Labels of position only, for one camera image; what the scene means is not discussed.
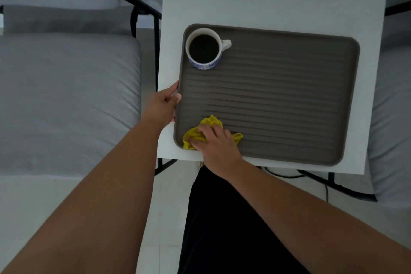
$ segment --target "forearm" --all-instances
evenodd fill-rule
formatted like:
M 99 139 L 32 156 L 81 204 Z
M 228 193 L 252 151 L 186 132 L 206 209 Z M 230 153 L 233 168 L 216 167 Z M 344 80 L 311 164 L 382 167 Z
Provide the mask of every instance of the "forearm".
M 311 273 L 411 268 L 408 249 L 321 199 L 241 162 L 227 180 Z
M 131 129 L 4 273 L 134 273 L 150 207 L 160 132 L 149 121 Z

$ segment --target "white tabletop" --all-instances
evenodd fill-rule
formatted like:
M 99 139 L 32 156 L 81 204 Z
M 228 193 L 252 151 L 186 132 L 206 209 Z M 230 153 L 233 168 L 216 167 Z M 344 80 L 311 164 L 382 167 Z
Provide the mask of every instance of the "white tabletop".
M 159 89 L 178 80 L 184 30 L 193 23 L 349 36 L 360 43 L 360 59 L 344 157 L 335 166 L 245 158 L 259 166 L 363 174 L 386 0 L 163 0 Z M 158 157 L 201 161 L 179 148 L 174 124 L 159 139 Z

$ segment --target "yellow cloth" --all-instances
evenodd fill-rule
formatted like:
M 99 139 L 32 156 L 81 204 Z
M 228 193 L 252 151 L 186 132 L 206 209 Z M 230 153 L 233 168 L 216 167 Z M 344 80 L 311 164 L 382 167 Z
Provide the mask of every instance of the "yellow cloth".
M 223 123 L 221 121 L 219 121 L 217 118 L 215 118 L 213 115 L 211 115 L 210 117 L 204 118 L 200 122 L 200 125 L 201 124 L 208 125 L 208 126 L 219 125 L 219 126 L 223 127 Z M 189 138 L 190 139 L 200 140 L 200 141 L 203 141 L 203 142 L 207 142 L 206 137 L 202 133 L 198 132 L 198 126 L 188 130 L 184 134 L 184 137 L 182 138 L 182 141 L 184 143 L 184 146 L 183 146 L 184 149 L 195 149 L 189 142 L 185 141 L 185 139 L 189 139 Z M 243 135 L 241 133 L 236 133 L 236 134 L 233 135 L 233 140 L 234 140 L 235 144 L 238 144 L 238 142 L 242 138 L 243 138 Z

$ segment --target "black coffee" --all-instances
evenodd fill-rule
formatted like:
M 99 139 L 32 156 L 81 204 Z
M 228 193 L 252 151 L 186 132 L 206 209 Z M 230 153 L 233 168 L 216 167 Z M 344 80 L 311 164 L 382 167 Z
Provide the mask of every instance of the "black coffee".
M 209 63 L 214 60 L 219 51 L 217 40 L 210 35 L 199 35 L 190 44 L 190 55 L 198 63 Z

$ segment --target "person's right hand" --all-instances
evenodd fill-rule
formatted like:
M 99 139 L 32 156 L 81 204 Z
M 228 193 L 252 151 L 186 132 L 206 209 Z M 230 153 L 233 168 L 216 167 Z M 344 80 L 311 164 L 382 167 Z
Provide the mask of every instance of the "person's right hand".
M 231 132 L 220 126 L 198 126 L 207 142 L 196 139 L 187 139 L 193 147 L 203 153 L 204 164 L 213 173 L 223 179 L 234 172 L 235 165 L 243 160 L 240 151 L 233 140 Z

